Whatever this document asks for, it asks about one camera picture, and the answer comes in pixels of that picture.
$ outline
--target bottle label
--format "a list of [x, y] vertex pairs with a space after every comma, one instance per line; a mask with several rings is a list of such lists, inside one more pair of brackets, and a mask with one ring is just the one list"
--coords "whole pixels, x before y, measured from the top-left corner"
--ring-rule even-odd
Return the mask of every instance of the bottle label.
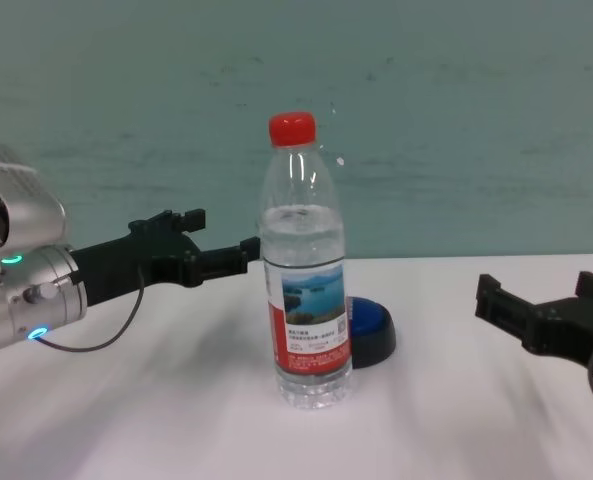
[[317, 267], [265, 262], [276, 363], [297, 374], [322, 374], [351, 355], [343, 261]]

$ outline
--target teal wall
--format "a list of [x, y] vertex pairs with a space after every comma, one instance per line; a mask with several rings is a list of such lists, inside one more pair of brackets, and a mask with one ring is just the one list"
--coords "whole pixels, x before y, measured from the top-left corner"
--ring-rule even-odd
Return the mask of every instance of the teal wall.
[[351, 256], [593, 252], [593, 0], [0, 0], [0, 141], [77, 246], [165, 208], [253, 234], [292, 109]]

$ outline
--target green led light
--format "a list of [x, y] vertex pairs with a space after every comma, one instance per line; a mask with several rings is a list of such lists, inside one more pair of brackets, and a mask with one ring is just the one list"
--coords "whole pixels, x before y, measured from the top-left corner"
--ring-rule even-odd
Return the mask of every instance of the green led light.
[[7, 258], [3, 258], [0, 263], [3, 263], [5, 265], [13, 265], [15, 263], [20, 263], [23, 261], [23, 256], [22, 255], [15, 255], [13, 257], [7, 257]]

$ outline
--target blue button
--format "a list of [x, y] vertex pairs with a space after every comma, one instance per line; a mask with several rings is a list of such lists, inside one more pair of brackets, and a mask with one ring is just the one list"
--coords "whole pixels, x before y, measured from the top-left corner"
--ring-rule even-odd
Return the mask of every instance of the blue button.
[[385, 325], [385, 309], [376, 302], [360, 297], [349, 297], [351, 301], [352, 337], [369, 335]]

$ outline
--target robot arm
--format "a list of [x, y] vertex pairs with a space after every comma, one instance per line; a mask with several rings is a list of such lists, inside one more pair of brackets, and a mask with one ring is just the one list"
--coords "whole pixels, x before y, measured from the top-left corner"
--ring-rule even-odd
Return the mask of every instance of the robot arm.
[[197, 287], [247, 272], [260, 255], [256, 237], [201, 251], [187, 235], [205, 211], [165, 211], [129, 224], [116, 240], [63, 246], [65, 211], [35, 170], [0, 146], [0, 348], [80, 320], [88, 306], [156, 283]]
[[575, 293], [534, 305], [503, 290], [490, 275], [481, 275], [476, 316], [521, 340], [534, 355], [571, 360], [593, 373], [593, 273], [580, 273]]

